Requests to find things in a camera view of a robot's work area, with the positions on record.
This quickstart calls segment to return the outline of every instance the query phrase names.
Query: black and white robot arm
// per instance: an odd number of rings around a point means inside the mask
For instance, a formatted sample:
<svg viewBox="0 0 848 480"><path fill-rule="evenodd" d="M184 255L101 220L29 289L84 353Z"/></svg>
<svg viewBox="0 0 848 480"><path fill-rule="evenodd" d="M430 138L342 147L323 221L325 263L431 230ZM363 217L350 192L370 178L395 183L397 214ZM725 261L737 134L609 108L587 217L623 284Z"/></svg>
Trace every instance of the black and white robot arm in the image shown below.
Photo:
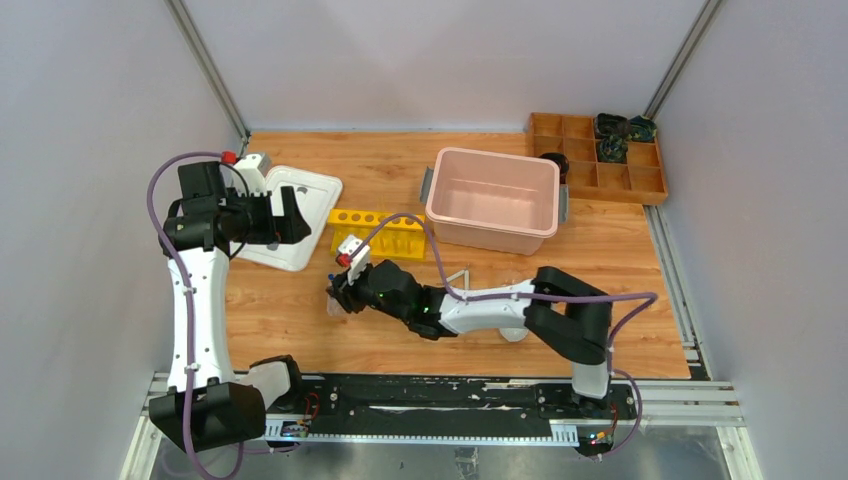
<svg viewBox="0 0 848 480"><path fill-rule="evenodd" d="M534 278L514 285L485 290L454 288L460 297L456 298L445 287L420 285L390 260L372 265L369 247L359 248L360 244L353 236L342 242L339 261L348 268L327 287L330 297L346 312L370 307L401 320L410 331L430 340L488 328L526 328L572 362L572 388L577 395L600 401L607 396L612 303L568 303L563 314L554 302L527 298L529 294L606 297L606 292L554 267L541 267ZM478 300L467 300L472 297Z"/></svg>
<svg viewBox="0 0 848 480"><path fill-rule="evenodd" d="M236 381L227 349L225 315L230 242L294 244L310 233L297 207L292 187L264 191L259 170L244 170L246 185L226 188L217 161L178 168L182 198L172 205L164 231L191 278L193 330L177 262L168 269L174 289L174 356L168 394L150 402L150 419L176 445L183 444L182 417L188 369L191 389L191 435L195 451L257 438L265 431L265 411L280 397L296 395L297 364L288 356L251 366ZM280 195L283 215L275 216L271 195ZM186 365L189 336L194 338L194 362Z"/></svg>

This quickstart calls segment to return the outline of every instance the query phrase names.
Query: pink plastic bin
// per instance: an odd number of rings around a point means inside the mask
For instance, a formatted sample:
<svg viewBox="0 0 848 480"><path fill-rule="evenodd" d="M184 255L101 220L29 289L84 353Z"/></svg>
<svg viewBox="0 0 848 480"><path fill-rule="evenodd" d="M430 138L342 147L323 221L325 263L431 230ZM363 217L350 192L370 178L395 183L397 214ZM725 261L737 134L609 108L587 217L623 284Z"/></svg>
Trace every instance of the pink plastic bin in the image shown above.
<svg viewBox="0 0 848 480"><path fill-rule="evenodd" d="M554 162L449 147L426 212L439 241L531 255L556 233L558 205Z"/></svg>

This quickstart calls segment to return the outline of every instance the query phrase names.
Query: gray wall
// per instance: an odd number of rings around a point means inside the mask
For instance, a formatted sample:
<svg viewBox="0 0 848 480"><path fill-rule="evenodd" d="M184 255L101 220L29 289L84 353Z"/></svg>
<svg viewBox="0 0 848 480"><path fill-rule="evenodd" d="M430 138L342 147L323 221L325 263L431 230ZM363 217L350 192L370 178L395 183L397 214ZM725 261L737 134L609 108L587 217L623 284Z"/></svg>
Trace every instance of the gray wall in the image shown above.
<svg viewBox="0 0 848 480"><path fill-rule="evenodd" d="M162 1L2 12L0 476L113 479L172 342L147 182L235 136Z"/></svg>
<svg viewBox="0 0 848 480"><path fill-rule="evenodd" d="M848 4L726 3L659 115L664 209L765 478L845 478Z"/></svg>
<svg viewBox="0 0 848 480"><path fill-rule="evenodd" d="M253 129L641 113L702 0L189 0Z"/></svg>

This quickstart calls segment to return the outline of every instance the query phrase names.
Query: wooden tabletop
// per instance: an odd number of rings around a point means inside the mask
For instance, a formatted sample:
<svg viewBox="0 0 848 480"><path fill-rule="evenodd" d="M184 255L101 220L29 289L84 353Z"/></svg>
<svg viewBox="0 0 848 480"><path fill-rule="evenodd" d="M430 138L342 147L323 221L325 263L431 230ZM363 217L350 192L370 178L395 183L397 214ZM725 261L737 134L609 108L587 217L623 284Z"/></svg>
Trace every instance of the wooden tabletop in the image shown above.
<svg viewBox="0 0 848 480"><path fill-rule="evenodd" d="M423 213L422 174L447 146L525 154L523 134L255 133L251 152L274 164L338 177L337 208ZM609 293L656 291L660 300L622 330L615 366L637 377L689 378L659 263L642 207L571 200L568 222L532 256L440 244L446 272L468 266L471 288L515 283L552 265ZM341 269L330 254L332 228L301 272L244 260L232 262L227 285L227 333L233 366L291 354L305 372L569 376L568 361L532 334L508 343L497 330L425 340L394 318L366 309L327 314L327 274ZM438 285L425 262L397 261L420 283ZM635 304L616 304L617 321Z"/></svg>

